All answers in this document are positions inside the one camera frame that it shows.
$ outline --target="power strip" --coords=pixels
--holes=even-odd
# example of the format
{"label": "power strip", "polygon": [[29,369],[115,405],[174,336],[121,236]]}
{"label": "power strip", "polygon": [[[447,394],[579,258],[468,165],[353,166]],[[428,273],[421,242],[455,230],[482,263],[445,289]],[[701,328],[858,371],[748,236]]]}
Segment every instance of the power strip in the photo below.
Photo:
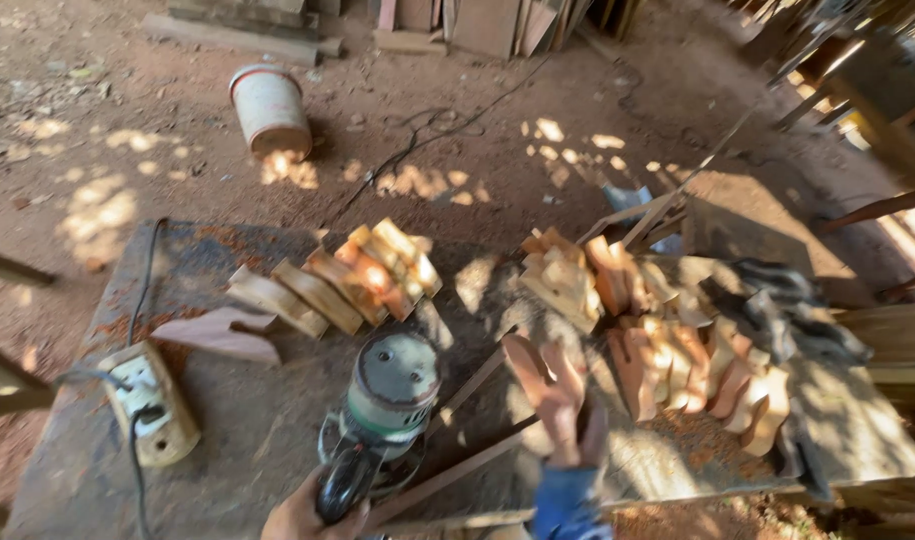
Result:
{"label": "power strip", "polygon": [[201,431],[152,343],[141,341],[104,358],[97,367],[132,388],[128,391],[104,382],[125,438],[130,436],[135,413],[151,406],[163,408],[162,416],[141,419],[135,426],[141,466],[164,467],[193,450]]}

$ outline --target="sleeve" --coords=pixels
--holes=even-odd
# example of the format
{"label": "sleeve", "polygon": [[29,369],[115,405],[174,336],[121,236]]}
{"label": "sleeve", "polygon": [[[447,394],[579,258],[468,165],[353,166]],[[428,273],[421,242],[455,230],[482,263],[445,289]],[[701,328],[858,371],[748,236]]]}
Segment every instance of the sleeve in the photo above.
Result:
{"label": "sleeve", "polygon": [[613,540],[611,526],[599,521],[594,501],[597,469],[544,468],[534,493],[537,512],[531,521],[534,540]]}

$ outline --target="plastic bucket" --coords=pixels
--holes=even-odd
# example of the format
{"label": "plastic bucket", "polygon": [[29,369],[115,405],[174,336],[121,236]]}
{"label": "plastic bucket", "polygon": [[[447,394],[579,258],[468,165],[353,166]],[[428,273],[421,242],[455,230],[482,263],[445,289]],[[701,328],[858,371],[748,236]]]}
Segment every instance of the plastic bucket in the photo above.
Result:
{"label": "plastic bucket", "polygon": [[256,63],[231,79],[231,102],[251,152],[259,160],[283,153],[302,161],[314,139],[304,114],[301,87],[284,68]]}

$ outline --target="workbench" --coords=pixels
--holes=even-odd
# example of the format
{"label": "workbench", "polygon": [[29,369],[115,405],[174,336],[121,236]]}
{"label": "workbench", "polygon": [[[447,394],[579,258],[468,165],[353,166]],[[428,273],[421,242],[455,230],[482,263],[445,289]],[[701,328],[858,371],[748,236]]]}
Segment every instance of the workbench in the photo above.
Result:
{"label": "workbench", "polygon": [[[79,364],[94,366],[123,348],[139,295],[151,224],[137,227],[84,338]],[[342,234],[304,229],[205,226],[171,222],[159,231],[151,287],[138,337],[151,325],[237,303],[224,294],[241,264],[267,275],[281,259],[302,262],[320,243],[332,251]],[[737,436],[710,416],[663,413],[634,426],[600,336],[580,337],[559,314],[517,284],[521,256],[466,243],[433,241],[429,258],[444,280],[405,323],[385,323],[353,338],[329,328],[319,341],[285,332],[273,337],[283,366],[164,348],[176,380],[203,431],[188,457],[163,469],[145,469],[148,515],[160,539],[258,538],[271,508],[289,495],[318,462],[316,437],[328,409],[347,387],[353,359],[374,333],[416,332],[439,350],[448,399],[497,350],[513,326],[536,341],[560,337],[581,350],[589,387],[608,404],[610,457],[602,503],[616,506],[694,500],[741,493],[791,492],[763,460],[744,454]],[[668,279],[696,287],[726,267],[711,259],[663,259]],[[612,326],[602,321],[597,329]],[[793,363],[789,388],[801,397],[832,485],[859,485],[915,476],[915,446],[889,402],[865,370],[810,359]],[[457,410],[451,426],[427,443],[415,483],[476,454],[513,432],[532,414],[504,367]],[[434,525],[477,527],[529,516],[540,458],[528,448],[490,461],[391,521],[386,530]],[[55,401],[42,441],[23,475],[5,537],[133,538],[135,486],[126,441],[104,390],[96,383],[65,387]]]}

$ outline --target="hand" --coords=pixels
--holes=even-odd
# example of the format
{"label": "hand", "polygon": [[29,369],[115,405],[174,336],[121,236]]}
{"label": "hand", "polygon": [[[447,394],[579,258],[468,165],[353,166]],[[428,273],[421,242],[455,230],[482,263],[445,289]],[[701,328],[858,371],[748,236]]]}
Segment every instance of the hand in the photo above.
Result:
{"label": "hand", "polygon": [[500,342],[554,445],[547,465],[598,467],[607,442],[607,409],[585,399],[584,380],[565,358],[560,342],[545,343],[540,351],[519,335],[507,335]]}
{"label": "hand", "polygon": [[367,499],[332,526],[325,526],[317,515],[320,478],[327,470],[326,465],[314,469],[293,495],[271,510],[260,540],[351,540],[364,530],[367,513],[371,511],[371,502]]}

